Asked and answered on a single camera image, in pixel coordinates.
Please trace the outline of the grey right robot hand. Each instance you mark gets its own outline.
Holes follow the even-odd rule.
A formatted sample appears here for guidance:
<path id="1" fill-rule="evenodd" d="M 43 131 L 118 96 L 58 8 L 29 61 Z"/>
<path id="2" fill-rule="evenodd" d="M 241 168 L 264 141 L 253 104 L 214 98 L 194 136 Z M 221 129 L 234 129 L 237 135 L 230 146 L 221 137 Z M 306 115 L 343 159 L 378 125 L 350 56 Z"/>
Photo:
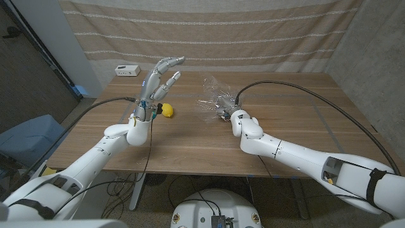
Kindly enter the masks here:
<path id="1" fill-rule="evenodd" d="M 216 114 L 223 120 L 229 120 L 235 111 L 241 109 L 231 96 L 218 96 L 215 101 Z"/>

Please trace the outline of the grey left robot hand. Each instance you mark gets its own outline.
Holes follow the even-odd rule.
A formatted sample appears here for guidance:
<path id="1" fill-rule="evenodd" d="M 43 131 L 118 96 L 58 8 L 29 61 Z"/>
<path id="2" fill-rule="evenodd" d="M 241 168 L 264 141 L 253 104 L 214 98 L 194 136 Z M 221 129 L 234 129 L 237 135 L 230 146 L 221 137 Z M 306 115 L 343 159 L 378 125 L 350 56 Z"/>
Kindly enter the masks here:
<path id="1" fill-rule="evenodd" d="M 149 71 L 142 83 L 140 92 L 140 104 L 137 105 L 134 111 L 134 116 L 141 121 L 148 122 L 151 119 L 154 101 L 161 101 L 168 93 L 172 85 L 180 78 L 181 73 L 176 72 L 168 81 L 162 85 L 161 76 L 168 71 L 169 68 L 176 65 L 181 65 L 185 61 L 185 57 L 168 57 L 158 61 L 155 67 Z"/>

